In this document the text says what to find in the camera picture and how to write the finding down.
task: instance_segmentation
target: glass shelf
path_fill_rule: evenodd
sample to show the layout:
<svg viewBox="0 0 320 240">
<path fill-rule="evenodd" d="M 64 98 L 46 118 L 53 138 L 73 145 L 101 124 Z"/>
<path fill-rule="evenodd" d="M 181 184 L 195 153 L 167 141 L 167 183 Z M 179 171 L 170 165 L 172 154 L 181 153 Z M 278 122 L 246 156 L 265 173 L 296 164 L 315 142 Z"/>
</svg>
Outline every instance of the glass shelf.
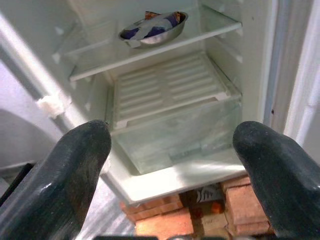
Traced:
<svg viewBox="0 0 320 240">
<path fill-rule="evenodd" d="M 224 16 L 205 5 L 186 12 L 188 14 L 188 20 L 185 23 L 182 33 L 174 40 L 154 48 L 130 48 L 126 43 L 118 39 L 120 29 L 116 31 L 116 24 L 102 24 L 99 27 L 100 29 L 94 29 L 96 33 L 108 32 L 110 34 L 109 38 L 102 36 L 101 41 L 96 41 L 91 45 L 85 45 L 85 41 L 83 40 L 75 40 L 74 38 L 79 38 L 79 34 L 73 34 L 69 43 L 65 43 L 68 47 L 64 47 L 63 51 L 64 55 L 71 58 L 76 64 L 69 79 L 76 81 L 86 78 L 242 27 L 240 22 Z M 77 43 L 80 47 L 78 49 L 71 49 L 70 46 L 75 46 L 74 43 Z"/>
</svg>

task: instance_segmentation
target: open refrigerator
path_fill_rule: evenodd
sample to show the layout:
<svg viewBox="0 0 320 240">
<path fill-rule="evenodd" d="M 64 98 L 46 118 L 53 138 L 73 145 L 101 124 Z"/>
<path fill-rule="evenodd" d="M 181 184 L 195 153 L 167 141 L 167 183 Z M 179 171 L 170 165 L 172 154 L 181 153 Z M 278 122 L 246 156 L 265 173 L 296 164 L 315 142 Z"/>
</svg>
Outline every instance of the open refrigerator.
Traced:
<svg viewBox="0 0 320 240">
<path fill-rule="evenodd" d="M 1 56 L 62 131 L 109 123 L 101 177 L 139 204 L 245 172 L 232 133 L 271 118 L 279 9 L 276 0 L 2 1 Z M 166 44 L 130 48 L 118 33 L 147 10 L 188 19 Z"/>
</svg>

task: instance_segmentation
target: refrigerator shelf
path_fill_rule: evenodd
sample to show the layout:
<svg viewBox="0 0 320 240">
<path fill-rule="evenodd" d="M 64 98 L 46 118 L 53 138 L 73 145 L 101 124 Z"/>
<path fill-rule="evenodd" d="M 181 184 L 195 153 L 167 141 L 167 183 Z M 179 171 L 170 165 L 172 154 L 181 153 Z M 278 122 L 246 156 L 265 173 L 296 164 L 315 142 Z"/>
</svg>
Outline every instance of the refrigerator shelf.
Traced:
<svg viewBox="0 0 320 240">
<path fill-rule="evenodd" d="M 204 52 L 119 76 L 115 84 L 113 129 L 128 122 L 204 101 L 223 101 L 230 92 Z"/>
<path fill-rule="evenodd" d="M 94 37 L 94 44 L 88 45 L 84 44 L 85 40 L 78 40 L 78 38 L 79 36 L 83 38 L 90 35 L 92 30 L 90 29 L 90 34 L 79 34 L 79 29 L 75 28 L 76 33 L 70 34 L 70 37 L 60 47 L 60 52 L 63 52 L 64 56 L 71 58 L 75 63 L 75 68 L 69 79 L 76 81 L 86 78 L 242 27 L 240 22 L 224 16 L 205 5 L 186 12 L 189 18 L 181 35 L 164 45 L 148 49 L 130 48 L 126 43 L 118 39 L 117 32 L 119 32 L 120 27 L 115 22 L 107 22 L 95 28 L 94 32 L 99 33 L 97 34 L 98 37 Z M 105 39 L 106 32 L 109 33 L 107 39 Z"/>
</svg>

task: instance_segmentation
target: cardboard box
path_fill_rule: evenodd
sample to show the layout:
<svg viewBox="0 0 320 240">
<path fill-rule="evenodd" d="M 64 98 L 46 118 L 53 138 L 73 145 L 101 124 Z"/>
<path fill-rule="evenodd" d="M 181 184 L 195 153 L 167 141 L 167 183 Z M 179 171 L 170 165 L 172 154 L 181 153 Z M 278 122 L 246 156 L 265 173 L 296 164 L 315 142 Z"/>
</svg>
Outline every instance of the cardboard box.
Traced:
<svg viewBox="0 0 320 240">
<path fill-rule="evenodd" d="M 214 228 L 211 230 L 208 230 L 204 236 L 200 237 L 219 237 L 219 238 L 224 238 L 225 240 L 231 240 L 232 237 L 225 228 Z"/>
<path fill-rule="evenodd" d="M 204 202 L 190 207 L 194 237 L 208 236 L 212 230 L 223 229 L 228 224 L 224 213 L 212 213 L 212 204 L 212 202 Z"/>
</svg>

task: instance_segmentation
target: vegetable crisper drawer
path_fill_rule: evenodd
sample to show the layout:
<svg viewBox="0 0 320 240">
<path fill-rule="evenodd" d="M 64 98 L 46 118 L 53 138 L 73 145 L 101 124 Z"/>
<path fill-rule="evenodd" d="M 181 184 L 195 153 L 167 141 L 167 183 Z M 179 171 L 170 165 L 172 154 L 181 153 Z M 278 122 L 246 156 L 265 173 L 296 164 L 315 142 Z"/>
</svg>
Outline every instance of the vegetable crisper drawer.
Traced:
<svg viewBox="0 0 320 240">
<path fill-rule="evenodd" d="M 141 174 L 230 148 L 240 94 L 204 53 L 120 76 L 113 140 Z"/>
</svg>

